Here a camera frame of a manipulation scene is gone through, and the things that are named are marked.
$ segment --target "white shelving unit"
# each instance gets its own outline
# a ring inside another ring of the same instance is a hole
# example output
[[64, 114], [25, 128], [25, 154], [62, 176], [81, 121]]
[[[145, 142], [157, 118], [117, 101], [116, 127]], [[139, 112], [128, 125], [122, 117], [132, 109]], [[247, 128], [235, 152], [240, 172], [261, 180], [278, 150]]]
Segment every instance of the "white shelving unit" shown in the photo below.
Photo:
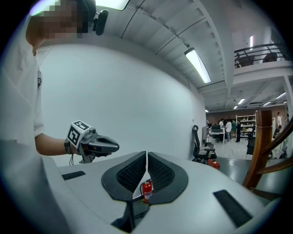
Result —
[[256, 126], [256, 115], [236, 116], [237, 121], [240, 121], [241, 124], [240, 137], [247, 137], [247, 134], [252, 131], [253, 126]]

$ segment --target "red object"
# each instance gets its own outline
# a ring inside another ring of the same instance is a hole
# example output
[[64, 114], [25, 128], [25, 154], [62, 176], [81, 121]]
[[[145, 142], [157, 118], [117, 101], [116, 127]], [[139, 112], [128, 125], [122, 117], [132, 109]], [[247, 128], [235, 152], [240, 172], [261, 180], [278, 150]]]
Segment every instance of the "red object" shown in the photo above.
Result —
[[146, 181], [142, 184], [142, 200], [143, 200], [143, 202], [148, 203], [151, 195], [152, 195], [152, 182]]
[[220, 164], [214, 159], [208, 159], [207, 160], [207, 165], [212, 166], [212, 167], [214, 167], [216, 169], [220, 169]]

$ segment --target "cable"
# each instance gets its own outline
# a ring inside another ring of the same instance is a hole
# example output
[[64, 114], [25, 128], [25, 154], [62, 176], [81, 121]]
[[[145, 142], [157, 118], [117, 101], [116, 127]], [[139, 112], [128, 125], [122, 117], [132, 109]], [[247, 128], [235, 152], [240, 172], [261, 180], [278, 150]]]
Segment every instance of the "cable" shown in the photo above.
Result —
[[73, 154], [72, 154], [69, 160], [69, 166], [73, 166], [73, 165], [74, 165], [74, 162], [73, 162]]

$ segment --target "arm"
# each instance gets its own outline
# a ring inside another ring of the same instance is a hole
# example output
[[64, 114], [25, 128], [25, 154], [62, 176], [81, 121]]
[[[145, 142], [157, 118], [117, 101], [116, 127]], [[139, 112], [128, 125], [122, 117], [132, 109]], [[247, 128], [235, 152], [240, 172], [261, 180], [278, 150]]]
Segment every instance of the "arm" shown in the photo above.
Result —
[[[64, 147], [64, 139], [49, 137], [43, 133], [35, 137], [36, 148], [39, 154], [46, 156], [67, 154]], [[76, 154], [76, 148], [70, 145], [72, 153]]]

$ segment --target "shelf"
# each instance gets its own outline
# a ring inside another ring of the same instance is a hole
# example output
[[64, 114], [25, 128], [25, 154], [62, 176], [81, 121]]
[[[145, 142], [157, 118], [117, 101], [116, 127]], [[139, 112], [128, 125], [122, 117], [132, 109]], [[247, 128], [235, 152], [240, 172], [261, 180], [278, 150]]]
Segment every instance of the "shelf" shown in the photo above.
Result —
[[243, 115], [243, 116], [236, 116], [236, 117], [239, 118], [239, 117], [251, 117], [251, 116], [255, 116], [255, 115]]

